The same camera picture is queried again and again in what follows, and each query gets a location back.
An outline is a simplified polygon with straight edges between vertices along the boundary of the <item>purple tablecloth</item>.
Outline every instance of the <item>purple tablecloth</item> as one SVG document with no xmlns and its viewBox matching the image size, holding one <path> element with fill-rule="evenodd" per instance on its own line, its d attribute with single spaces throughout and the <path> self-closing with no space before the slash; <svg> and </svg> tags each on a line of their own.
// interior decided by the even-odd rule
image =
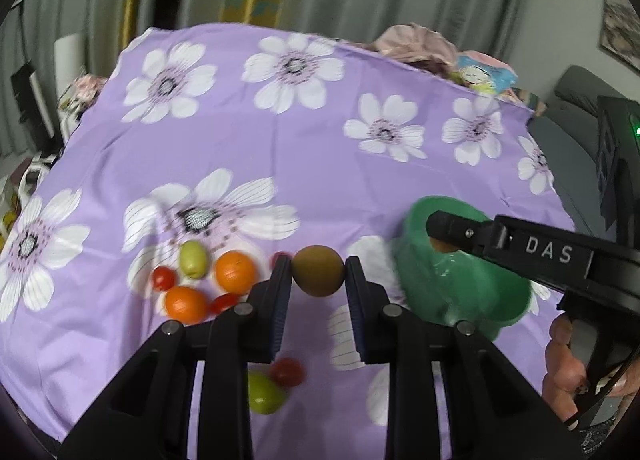
<svg viewBox="0 0 640 460">
<path fill-rule="evenodd" d="M 400 299 L 388 243 L 418 198 L 572 228 L 529 115 L 315 36 L 147 31 L 2 252 L 2 385 L 62 440 L 166 319 L 149 273 L 175 264 L 187 239 L 216 256 L 244 250 L 263 276 L 275 251 L 324 244 L 359 255 Z M 219 292 L 211 278 L 195 286 Z M 535 286 L 529 313 L 497 341 L 537 389 L 557 300 Z M 381 459 L 388 372 L 360 363 L 344 290 L 293 288 L 281 355 L 308 379 L 279 412 L 252 415 L 256 458 Z"/>
</svg>

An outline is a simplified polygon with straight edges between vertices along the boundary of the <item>pink cloth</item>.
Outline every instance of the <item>pink cloth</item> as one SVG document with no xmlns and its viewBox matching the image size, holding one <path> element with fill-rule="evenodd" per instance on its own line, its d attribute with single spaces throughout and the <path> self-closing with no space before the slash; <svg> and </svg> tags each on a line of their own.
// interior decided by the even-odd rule
<svg viewBox="0 0 640 460">
<path fill-rule="evenodd" d="M 439 32 L 412 23 L 388 28 L 373 42 L 375 50 L 404 63 L 430 61 L 444 66 L 446 71 L 456 67 L 458 50 Z"/>
</svg>

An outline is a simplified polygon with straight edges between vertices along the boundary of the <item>green cup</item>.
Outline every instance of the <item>green cup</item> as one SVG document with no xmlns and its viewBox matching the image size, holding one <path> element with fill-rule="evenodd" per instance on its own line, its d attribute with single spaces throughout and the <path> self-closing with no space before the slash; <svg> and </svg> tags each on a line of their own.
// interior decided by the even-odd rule
<svg viewBox="0 0 640 460">
<path fill-rule="evenodd" d="M 422 198 L 412 206 L 393 248 L 407 303 L 425 321 L 447 326 L 471 321 L 494 340 L 501 328 L 527 312 L 529 280 L 461 250 L 434 250 L 425 224 L 436 211 L 478 222 L 489 219 L 469 204 L 444 196 Z"/>
</svg>

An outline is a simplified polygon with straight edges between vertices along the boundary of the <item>hand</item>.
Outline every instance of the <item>hand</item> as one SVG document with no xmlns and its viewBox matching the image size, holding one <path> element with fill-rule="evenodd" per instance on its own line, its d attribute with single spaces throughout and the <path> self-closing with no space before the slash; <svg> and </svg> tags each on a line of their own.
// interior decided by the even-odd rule
<svg viewBox="0 0 640 460">
<path fill-rule="evenodd" d="M 554 413 L 566 420 L 578 411 L 574 395 L 585 392 L 588 387 L 584 365 L 569 350 L 572 324 L 566 315 L 561 315 L 551 323 L 549 335 L 551 342 L 545 351 L 546 376 L 542 382 L 542 398 L 551 406 Z M 598 384 L 603 387 L 608 377 Z M 633 395 L 640 388 L 640 359 L 620 377 L 609 396 Z M 628 397 L 620 413 L 626 409 L 633 397 Z"/>
</svg>

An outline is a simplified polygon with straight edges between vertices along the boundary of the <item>flower pattern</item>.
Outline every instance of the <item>flower pattern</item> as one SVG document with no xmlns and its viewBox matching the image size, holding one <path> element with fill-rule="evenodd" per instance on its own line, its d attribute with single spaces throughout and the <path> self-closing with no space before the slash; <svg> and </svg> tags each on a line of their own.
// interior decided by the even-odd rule
<svg viewBox="0 0 640 460">
<path fill-rule="evenodd" d="M 529 312 L 533 315 L 538 315 L 540 307 L 538 305 L 538 298 L 542 301 L 549 301 L 551 299 L 551 291 L 543 284 L 531 281 L 531 302 L 529 303 Z"/>
<path fill-rule="evenodd" d="M 344 77 L 344 62 L 335 57 L 334 43 L 293 33 L 286 42 L 277 36 L 258 44 L 264 52 L 252 55 L 244 63 L 242 81 L 261 83 L 271 80 L 255 95 L 254 104 L 275 114 L 286 112 L 297 95 L 306 108 L 317 110 L 326 104 L 324 81 Z"/>
<path fill-rule="evenodd" d="M 217 169 L 191 191 L 181 184 L 166 184 L 146 198 L 132 202 L 124 215 L 122 252 L 130 252 L 146 236 L 166 236 L 156 245 L 146 246 L 133 259 L 127 283 L 145 299 L 154 298 L 158 313 L 164 313 L 164 293 L 153 290 L 150 275 L 158 265 L 178 269 L 180 245 L 200 241 L 214 259 L 228 250 L 240 250 L 254 259 L 260 278 L 269 275 L 264 253 L 247 237 L 283 240 L 300 226 L 295 208 L 268 204 L 275 195 L 273 178 L 242 184 L 230 192 L 233 174 Z M 180 277 L 182 284 L 197 283 Z M 217 288 L 215 276 L 210 281 Z"/>
<path fill-rule="evenodd" d="M 546 164 L 545 155 L 540 151 L 535 140 L 519 136 L 520 145 L 528 156 L 518 161 L 518 177 L 520 180 L 529 180 L 529 189 L 534 195 L 542 194 L 547 187 L 553 189 L 554 176 Z"/>
<path fill-rule="evenodd" d="M 491 97 L 479 96 L 475 101 L 458 98 L 453 101 L 457 115 L 442 126 L 442 141 L 458 144 L 454 156 L 460 164 L 476 166 L 481 154 L 498 158 L 502 153 L 500 139 L 504 133 L 498 103 Z"/>
<path fill-rule="evenodd" d="M 147 54 L 142 64 L 144 76 L 127 85 L 124 105 L 136 106 L 122 117 L 122 122 L 141 119 L 152 124 L 169 112 L 178 119 L 194 115 L 200 106 L 195 98 L 211 89 L 218 71 L 215 65 L 191 69 L 205 50 L 203 44 L 184 42 L 174 46 L 168 56 L 161 49 Z"/>
<path fill-rule="evenodd" d="M 344 135 L 349 138 L 367 139 L 358 145 L 368 153 L 389 154 L 398 162 L 407 162 L 409 156 L 426 158 L 420 147 L 424 141 L 423 126 L 402 126 L 418 113 L 418 107 L 402 96 L 392 95 L 384 106 L 374 94 L 360 97 L 360 119 L 350 119 L 344 124 Z"/>
<path fill-rule="evenodd" d="M 347 256 L 358 256 L 365 278 L 385 287 L 390 302 L 406 307 L 391 251 L 382 236 L 361 237 L 349 246 Z M 348 305 L 339 307 L 331 314 L 328 331 L 334 341 L 331 362 L 336 370 L 356 370 L 365 366 L 356 350 Z"/>
<path fill-rule="evenodd" d="M 389 416 L 389 365 L 376 373 L 367 390 L 367 414 L 372 423 L 386 426 Z"/>
<path fill-rule="evenodd" d="M 133 49 L 135 49 L 135 47 L 142 43 L 149 36 L 149 34 L 153 32 L 153 30 L 153 27 L 149 27 L 142 34 L 140 34 L 140 36 L 134 38 L 131 43 L 129 43 L 129 45 L 118 56 L 116 68 L 113 69 L 113 72 L 111 73 L 111 77 L 109 77 L 109 79 L 116 78 L 118 75 L 120 75 L 120 70 L 122 70 L 122 54 L 131 52 Z"/>
<path fill-rule="evenodd" d="M 73 213 L 82 191 L 65 189 L 42 208 L 33 196 L 15 223 L 0 254 L 0 321 L 5 322 L 18 304 L 37 312 L 47 307 L 55 284 L 50 270 L 67 265 L 82 252 L 90 229 L 84 225 L 60 227 Z"/>
</svg>

